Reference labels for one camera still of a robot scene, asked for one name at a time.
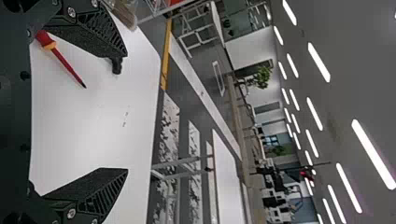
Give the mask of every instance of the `ceiling light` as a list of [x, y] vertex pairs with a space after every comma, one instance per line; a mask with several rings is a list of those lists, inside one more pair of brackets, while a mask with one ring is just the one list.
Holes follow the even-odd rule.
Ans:
[[344, 186], [346, 187], [347, 194], [349, 195], [349, 198], [352, 201], [356, 212], [358, 212], [359, 214], [362, 213], [361, 205], [359, 204], [359, 201], [356, 198], [355, 192], [353, 192], [353, 189], [350, 186], [349, 181], [347, 180], [347, 176], [346, 176], [346, 173], [344, 172], [343, 167], [341, 166], [340, 163], [337, 163], [335, 166], [337, 167], [338, 174], [341, 176], [341, 179], [343, 180]]
[[280, 35], [280, 32], [277, 30], [277, 27], [274, 26], [274, 31], [275, 31], [275, 35], [277, 37], [277, 40], [279, 41], [279, 44], [283, 46], [283, 38], [282, 35]]
[[298, 141], [297, 133], [293, 133], [294, 141], [296, 142], [297, 148], [301, 150], [300, 142]]
[[323, 224], [323, 219], [321, 218], [320, 214], [318, 214], [318, 220], [319, 220], [319, 224]]
[[331, 222], [332, 224], [335, 224], [334, 217], [332, 216], [332, 210], [330, 210], [330, 206], [329, 206], [329, 204], [327, 203], [327, 200], [326, 200], [326, 199], [323, 199], [323, 203], [324, 203], [324, 206], [325, 206], [325, 208], [326, 208], [327, 214], [329, 215], [330, 222]]
[[305, 156], [306, 156], [306, 159], [308, 160], [308, 164], [310, 166], [313, 166], [314, 163], [312, 163], [311, 156], [309, 155], [309, 152], [307, 150], [305, 151]]
[[343, 210], [341, 209], [340, 203], [338, 202], [337, 196], [335, 196], [334, 189], [332, 189], [331, 185], [328, 185], [327, 188], [329, 189], [330, 195], [332, 195], [332, 201], [334, 202], [335, 208], [337, 209], [338, 216], [341, 219], [341, 222], [347, 224], [346, 218], [344, 217]]
[[300, 106], [298, 105], [296, 96], [294, 95], [294, 91], [292, 89], [290, 89], [289, 92], [290, 92], [290, 95], [291, 95], [291, 99], [294, 102], [294, 106], [296, 107], [297, 111], [300, 111]]
[[286, 114], [286, 118], [288, 119], [288, 123], [291, 123], [289, 110], [286, 107], [284, 107], [283, 109], [285, 110], [285, 114]]
[[283, 89], [283, 88], [282, 88], [282, 94], [283, 94], [283, 97], [285, 98], [286, 104], [289, 105], [290, 101], [289, 101], [288, 94], [286, 93], [285, 89]]
[[291, 8], [288, 4], [288, 2], [286, 2], [286, 0], [283, 0], [283, 8], [285, 8], [286, 13], [288, 14], [291, 23], [293, 23], [293, 25], [297, 25], [297, 18], [294, 15], [293, 11], [291, 11]]
[[300, 132], [300, 126], [298, 126], [297, 119], [294, 116], [294, 114], [291, 114], [291, 118], [293, 119], [293, 123], [294, 123], [294, 126], [296, 127], [297, 133], [301, 133]]
[[308, 42], [308, 51], [311, 54], [311, 57], [314, 59], [315, 64], [317, 65], [320, 73], [323, 75], [324, 79], [327, 82], [330, 82], [330, 73], [327, 70], [326, 66], [324, 65], [323, 61], [320, 59], [317, 51], [315, 50], [314, 46]]
[[309, 109], [311, 110], [312, 116], [314, 117], [315, 122], [318, 125], [318, 128], [323, 131], [323, 125], [320, 121], [320, 118], [318, 116], [317, 110], [315, 110], [314, 105], [312, 104], [311, 99], [309, 97], [306, 97], [306, 103], [308, 104]]
[[288, 128], [288, 132], [289, 132], [290, 138], [293, 138], [293, 134], [291, 134], [291, 128], [290, 128], [290, 125], [288, 123], [286, 124], [286, 127]]
[[287, 80], [288, 77], [286, 76], [285, 69], [283, 68], [282, 63], [281, 62], [277, 62], [277, 64], [279, 65], [280, 72], [282, 73], [283, 78], [285, 78], [285, 80]]
[[393, 179], [393, 176], [390, 174], [385, 163], [379, 157], [378, 152], [376, 152], [375, 147], [368, 138], [366, 132], [363, 130], [359, 122], [355, 119], [352, 121], [352, 129], [353, 131], [355, 131], [355, 134], [361, 141], [361, 144], [366, 150], [366, 153], [372, 161], [375, 169], [378, 171], [382, 180], [385, 182], [385, 185], [388, 187], [388, 189], [396, 189], [396, 182]]
[[308, 178], [305, 177], [304, 179], [305, 179], [305, 184], [306, 184], [306, 187], [308, 188], [309, 194], [310, 194], [311, 196], [314, 196], [314, 192], [312, 192], [311, 186], [309, 185], [309, 180], [308, 180]]
[[294, 65], [293, 59], [290, 57], [289, 54], [287, 54], [286, 57], [288, 58], [288, 61], [289, 61], [291, 70], [293, 70], [294, 76], [298, 77], [298, 71], [297, 71], [296, 66]]
[[306, 137], [308, 137], [309, 144], [311, 145], [312, 150], [314, 151], [315, 157], [319, 158], [317, 146], [315, 146], [315, 143], [314, 143], [314, 140], [312, 139], [311, 133], [309, 132], [309, 130], [305, 130], [305, 133], [306, 133]]

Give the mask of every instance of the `white surface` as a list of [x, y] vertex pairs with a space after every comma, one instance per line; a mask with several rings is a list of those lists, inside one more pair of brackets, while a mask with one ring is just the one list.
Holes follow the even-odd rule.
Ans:
[[99, 167], [128, 168], [106, 223], [146, 223], [161, 60], [140, 29], [131, 33], [115, 21], [129, 51], [119, 76], [112, 75], [110, 62], [54, 37], [87, 90], [50, 52], [36, 42], [30, 46], [30, 179], [45, 194]]
[[186, 77], [186, 79], [192, 85], [192, 88], [195, 90], [196, 94], [201, 99], [201, 102], [209, 112], [210, 116], [213, 120], [217, 123], [221, 132], [224, 134], [227, 141], [230, 143], [233, 151], [241, 158], [241, 152], [238, 143], [236, 142], [233, 134], [230, 131], [227, 123], [225, 122], [224, 118], [220, 114], [218, 108], [216, 107], [213, 100], [210, 98], [209, 93], [202, 84], [201, 80], [198, 78], [198, 75], [195, 73], [195, 70], [192, 68], [189, 60], [187, 59], [186, 55], [184, 54], [183, 50], [181, 49], [180, 45], [175, 40], [175, 37], [171, 35], [171, 44], [169, 49], [169, 54], [175, 60], [177, 66]]
[[225, 43], [233, 68], [239, 69], [276, 58], [274, 29], [260, 29]]
[[213, 148], [216, 153], [216, 176], [219, 194], [219, 221], [221, 223], [245, 223], [239, 178], [235, 159], [213, 130]]
[[212, 11], [212, 19], [213, 19], [213, 22], [215, 23], [216, 30], [218, 30], [221, 44], [225, 48], [225, 42], [224, 42], [224, 37], [222, 35], [222, 28], [221, 28], [221, 23], [220, 23], [220, 16], [219, 16], [218, 9], [216, 8], [216, 4], [214, 1], [210, 2], [210, 8]]
[[266, 136], [269, 136], [279, 133], [285, 133], [288, 130], [286, 129], [286, 122], [280, 121], [277, 123], [262, 126], [262, 131], [265, 133]]

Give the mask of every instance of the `black 3d-printed part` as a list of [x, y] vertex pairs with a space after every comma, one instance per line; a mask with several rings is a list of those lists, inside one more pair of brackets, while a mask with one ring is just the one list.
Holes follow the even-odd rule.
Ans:
[[78, 213], [99, 216], [102, 223], [120, 195], [128, 170], [99, 168], [43, 196], [76, 203]]
[[77, 11], [74, 23], [67, 18], [68, 15], [61, 13], [50, 20], [44, 29], [97, 57], [127, 57], [128, 51], [116, 24], [98, 2], [98, 8], [89, 12]]

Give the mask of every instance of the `potted plant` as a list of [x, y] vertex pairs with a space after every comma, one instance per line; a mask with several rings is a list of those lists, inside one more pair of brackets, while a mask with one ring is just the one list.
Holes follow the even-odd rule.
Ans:
[[260, 89], [268, 87], [268, 81], [271, 77], [271, 69], [266, 66], [258, 66], [257, 73], [251, 78], [246, 78], [244, 81], [238, 81], [238, 85], [255, 86]]

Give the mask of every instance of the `floor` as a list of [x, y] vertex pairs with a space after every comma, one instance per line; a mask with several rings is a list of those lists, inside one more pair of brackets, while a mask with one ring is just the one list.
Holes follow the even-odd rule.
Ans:
[[[145, 22], [140, 28], [153, 44], [154, 48], [163, 54], [163, 41], [165, 34], [165, 18], [159, 17]], [[156, 164], [164, 161], [186, 158], [191, 155], [205, 155], [208, 147], [214, 146], [213, 131], [219, 134], [219, 138], [231, 152], [233, 158], [239, 161], [238, 153], [233, 149], [234, 140], [230, 141], [232, 126], [231, 108], [228, 104], [227, 92], [221, 94], [219, 84], [214, 74], [213, 62], [218, 61], [223, 74], [231, 71], [230, 63], [224, 49], [219, 43], [203, 47], [193, 52], [194, 57], [189, 60], [193, 69], [198, 74], [199, 81], [204, 85], [205, 91], [197, 92], [196, 85], [183, 74], [180, 64], [172, 54], [169, 61], [168, 86], [166, 91], [159, 89], [157, 108], [157, 121], [153, 145], [153, 160]], [[206, 99], [210, 99], [219, 116], [224, 120], [223, 125], [217, 119], [213, 119], [213, 111], [209, 111], [205, 105]], [[198, 166], [206, 167], [207, 161]], [[175, 167], [162, 170], [166, 174], [174, 174]], [[165, 209], [176, 209], [173, 201], [167, 200], [175, 195], [180, 196], [178, 223], [211, 223], [212, 207], [209, 200], [209, 178], [202, 177], [184, 178], [181, 181], [157, 181], [152, 179], [150, 185], [148, 224], [165, 223]]]

